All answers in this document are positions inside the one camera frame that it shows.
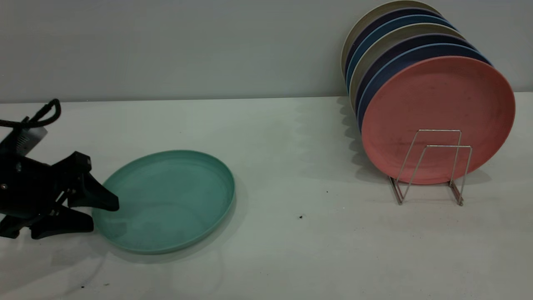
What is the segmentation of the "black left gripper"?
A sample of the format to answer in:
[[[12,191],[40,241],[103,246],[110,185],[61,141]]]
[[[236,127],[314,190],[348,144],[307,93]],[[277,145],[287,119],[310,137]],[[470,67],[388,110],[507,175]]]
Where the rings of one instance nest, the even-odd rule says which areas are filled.
[[[53,164],[1,154],[1,237],[15,239],[28,227],[34,240],[68,233],[90,233],[92,217],[72,207],[118,211],[118,196],[92,175],[91,158],[73,152]],[[56,200],[67,201],[68,207]]]

